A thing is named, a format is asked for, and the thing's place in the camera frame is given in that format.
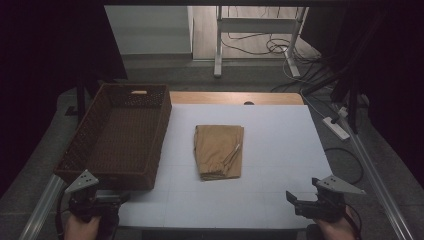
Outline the person's right hand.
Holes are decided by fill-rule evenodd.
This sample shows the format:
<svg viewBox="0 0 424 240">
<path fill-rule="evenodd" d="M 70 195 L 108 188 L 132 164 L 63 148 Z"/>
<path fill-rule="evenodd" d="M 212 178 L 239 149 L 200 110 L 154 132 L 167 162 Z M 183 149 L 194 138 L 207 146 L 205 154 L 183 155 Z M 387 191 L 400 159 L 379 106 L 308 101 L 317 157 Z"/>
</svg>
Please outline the person's right hand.
<svg viewBox="0 0 424 240">
<path fill-rule="evenodd" d="M 325 240 L 356 240 L 355 231 L 345 218 L 335 223 L 321 219 L 314 219 L 314 222 L 320 227 Z"/>
</svg>

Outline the tan pants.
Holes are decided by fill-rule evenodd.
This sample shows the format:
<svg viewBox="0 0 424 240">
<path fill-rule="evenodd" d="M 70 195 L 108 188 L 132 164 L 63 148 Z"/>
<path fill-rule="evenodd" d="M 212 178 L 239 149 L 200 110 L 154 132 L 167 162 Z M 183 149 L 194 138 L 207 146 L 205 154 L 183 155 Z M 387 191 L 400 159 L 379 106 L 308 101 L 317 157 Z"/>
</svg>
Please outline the tan pants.
<svg viewBox="0 0 424 240">
<path fill-rule="evenodd" d="M 197 125 L 194 157 L 201 180 L 240 178 L 243 139 L 239 125 Z"/>
</svg>

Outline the grey metal rail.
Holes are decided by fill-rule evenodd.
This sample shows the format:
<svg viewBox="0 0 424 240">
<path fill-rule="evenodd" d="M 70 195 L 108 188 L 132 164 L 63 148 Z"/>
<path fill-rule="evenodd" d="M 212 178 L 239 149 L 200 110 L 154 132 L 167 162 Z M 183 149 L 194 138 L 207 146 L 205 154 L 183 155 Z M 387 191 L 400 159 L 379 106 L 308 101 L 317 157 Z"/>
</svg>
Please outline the grey metal rail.
<svg viewBox="0 0 424 240">
<path fill-rule="evenodd" d="M 398 240 L 416 240 L 408 223 L 406 222 L 405 217 L 401 213 L 398 204 L 386 187 L 359 135 L 354 133 L 345 118 L 340 118 L 339 124 L 350 135 L 351 144 L 358 154 L 368 181 L 370 182 L 380 204 L 385 210 L 385 214 L 397 235 Z"/>
<path fill-rule="evenodd" d="M 50 177 L 18 240 L 37 240 L 63 185 L 64 181 L 58 176 Z"/>
</svg>

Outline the grey cabinet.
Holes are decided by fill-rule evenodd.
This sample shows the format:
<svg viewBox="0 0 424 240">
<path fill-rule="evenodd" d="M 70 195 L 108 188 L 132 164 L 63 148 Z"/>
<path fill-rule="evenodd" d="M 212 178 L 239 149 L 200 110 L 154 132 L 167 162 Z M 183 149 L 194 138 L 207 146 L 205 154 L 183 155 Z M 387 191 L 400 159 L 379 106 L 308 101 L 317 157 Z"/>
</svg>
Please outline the grey cabinet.
<svg viewBox="0 0 424 240">
<path fill-rule="evenodd" d="M 119 51 L 133 54 L 190 54 L 191 6 L 106 6 Z"/>
</svg>

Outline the brown wicker basket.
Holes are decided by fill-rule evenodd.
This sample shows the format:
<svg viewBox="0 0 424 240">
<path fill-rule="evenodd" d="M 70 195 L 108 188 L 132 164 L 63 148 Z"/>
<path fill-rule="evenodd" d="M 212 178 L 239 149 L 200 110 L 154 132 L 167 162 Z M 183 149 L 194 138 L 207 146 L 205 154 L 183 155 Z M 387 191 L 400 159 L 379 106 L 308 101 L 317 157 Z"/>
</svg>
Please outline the brown wicker basket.
<svg viewBox="0 0 424 240">
<path fill-rule="evenodd" d="M 151 190 L 172 104 L 161 84 L 104 84 L 54 173 L 66 183 L 87 170 L 106 190 Z"/>
</svg>

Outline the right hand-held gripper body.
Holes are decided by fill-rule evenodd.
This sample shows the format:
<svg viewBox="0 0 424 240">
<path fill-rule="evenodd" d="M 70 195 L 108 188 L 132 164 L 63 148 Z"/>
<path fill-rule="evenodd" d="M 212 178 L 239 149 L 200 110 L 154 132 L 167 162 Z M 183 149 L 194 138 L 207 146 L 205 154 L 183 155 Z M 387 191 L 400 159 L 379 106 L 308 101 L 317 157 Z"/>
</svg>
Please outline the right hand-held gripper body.
<svg viewBox="0 0 424 240">
<path fill-rule="evenodd" d="M 312 185 L 317 189 L 316 209 L 313 211 L 312 219 L 321 219 L 334 223 L 339 221 L 345 213 L 344 194 L 365 194 L 365 191 L 330 175 L 324 179 L 313 178 Z"/>
</svg>

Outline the black metal stand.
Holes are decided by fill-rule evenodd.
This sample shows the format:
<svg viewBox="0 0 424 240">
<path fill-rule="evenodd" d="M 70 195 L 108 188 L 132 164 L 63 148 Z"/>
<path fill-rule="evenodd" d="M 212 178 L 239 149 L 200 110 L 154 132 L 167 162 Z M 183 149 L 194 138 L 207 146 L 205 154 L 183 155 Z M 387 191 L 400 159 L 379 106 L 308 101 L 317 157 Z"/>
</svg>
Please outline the black metal stand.
<svg viewBox="0 0 424 240">
<path fill-rule="evenodd" d="M 66 116 L 77 116 L 81 120 L 86 113 L 85 92 L 93 97 L 99 89 L 99 83 L 94 75 L 79 78 L 76 81 L 77 106 L 69 106 L 65 112 Z"/>
</svg>

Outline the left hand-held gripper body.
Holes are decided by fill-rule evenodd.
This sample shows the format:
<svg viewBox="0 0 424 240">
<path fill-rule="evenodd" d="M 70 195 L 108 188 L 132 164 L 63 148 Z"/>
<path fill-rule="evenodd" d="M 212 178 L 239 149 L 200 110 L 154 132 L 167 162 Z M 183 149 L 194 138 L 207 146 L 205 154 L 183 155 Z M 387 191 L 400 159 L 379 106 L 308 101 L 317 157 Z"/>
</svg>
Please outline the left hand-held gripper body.
<svg viewBox="0 0 424 240">
<path fill-rule="evenodd" d="M 84 222 L 89 222 L 92 217 L 101 216 L 107 223 L 115 222 L 115 208 L 103 207 L 97 198 L 97 185 L 100 180 L 88 170 L 84 170 L 66 189 L 70 194 L 69 210 Z"/>
</svg>

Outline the white desk frame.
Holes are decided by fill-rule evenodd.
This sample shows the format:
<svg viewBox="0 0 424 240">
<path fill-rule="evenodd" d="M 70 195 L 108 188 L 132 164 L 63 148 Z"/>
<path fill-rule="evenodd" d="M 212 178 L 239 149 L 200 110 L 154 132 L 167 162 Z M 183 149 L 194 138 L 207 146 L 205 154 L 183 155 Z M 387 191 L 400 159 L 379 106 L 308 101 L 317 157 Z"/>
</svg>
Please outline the white desk frame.
<svg viewBox="0 0 424 240">
<path fill-rule="evenodd" d="M 294 60 L 294 49 L 298 35 L 300 33 L 305 7 L 300 7 L 297 15 L 292 19 L 284 18 L 239 18 L 223 17 L 222 6 L 216 7 L 216 50 L 214 59 L 214 76 L 219 78 L 222 75 L 222 34 L 223 33 L 253 33 L 253 34 L 290 34 L 291 39 L 287 47 L 284 48 L 286 64 L 293 77 L 299 77 L 300 73 Z"/>
</svg>

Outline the white table mat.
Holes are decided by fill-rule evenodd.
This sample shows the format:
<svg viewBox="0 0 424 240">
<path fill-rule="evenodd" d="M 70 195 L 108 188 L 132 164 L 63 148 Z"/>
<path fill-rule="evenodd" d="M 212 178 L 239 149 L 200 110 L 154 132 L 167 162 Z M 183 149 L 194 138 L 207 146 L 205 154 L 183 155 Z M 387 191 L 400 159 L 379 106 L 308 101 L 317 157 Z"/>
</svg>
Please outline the white table mat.
<svg viewBox="0 0 424 240">
<path fill-rule="evenodd" d="M 203 181 L 194 160 L 198 125 L 244 129 L 238 179 Z M 312 200 L 312 178 L 331 174 L 317 130 L 305 105 L 173 106 L 155 187 L 134 192 L 120 209 L 127 227 L 165 229 L 301 229 L 286 195 Z"/>
</svg>

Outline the person's left hand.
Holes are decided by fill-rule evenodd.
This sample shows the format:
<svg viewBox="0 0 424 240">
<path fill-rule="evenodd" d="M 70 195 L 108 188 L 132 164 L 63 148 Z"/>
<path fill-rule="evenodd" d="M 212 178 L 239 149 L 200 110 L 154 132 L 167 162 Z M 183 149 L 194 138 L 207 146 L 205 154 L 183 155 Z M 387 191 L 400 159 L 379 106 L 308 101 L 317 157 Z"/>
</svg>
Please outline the person's left hand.
<svg viewBox="0 0 424 240">
<path fill-rule="evenodd" d="M 101 218 L 92 217 L 89 222 L 84 222 L 71 215 L 66 223 L 64 240 L 96 240 Z"/>
</svg>

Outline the black tripod stand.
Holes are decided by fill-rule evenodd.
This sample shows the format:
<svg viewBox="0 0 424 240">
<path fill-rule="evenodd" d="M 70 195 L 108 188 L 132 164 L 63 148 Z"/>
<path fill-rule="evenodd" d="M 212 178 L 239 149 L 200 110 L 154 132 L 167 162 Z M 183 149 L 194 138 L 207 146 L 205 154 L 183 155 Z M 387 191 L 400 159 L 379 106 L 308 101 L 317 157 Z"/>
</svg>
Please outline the black tripod stand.
<svg viewBox="0 0 424 240">
<path fill-rule="evenodd" d="M 348 97 L 348 126 L 354 134 L 357 134 L 358 127 L 356 123 L 356 115 L 358 107 L 359 79 L 353 66 L 348 64 L 327 79 L 313 85 L 312 87 L 302 90 L 301 95 L 307 96 L 312 94 L 333 82 L 337 82 L 337 84 L 330 94 L 330 99 L 332 102 L 341 102 L 345 97 Z"/>
</svg>

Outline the white power strip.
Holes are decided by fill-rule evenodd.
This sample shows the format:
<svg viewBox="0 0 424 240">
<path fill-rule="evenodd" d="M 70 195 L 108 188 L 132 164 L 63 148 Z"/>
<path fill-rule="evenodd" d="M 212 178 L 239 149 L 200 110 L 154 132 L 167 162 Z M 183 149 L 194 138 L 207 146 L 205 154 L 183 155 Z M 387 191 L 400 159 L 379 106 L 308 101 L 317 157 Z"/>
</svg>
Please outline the white power strip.
<svg viewBox="0 0 424 240">
<path fill-rule="evenodd" d="M 337 123 L 336 119 L 326 117 L 323 119 L 323 123 L 341 140 L 347 140 L 350 135 Z"/>
</svg>

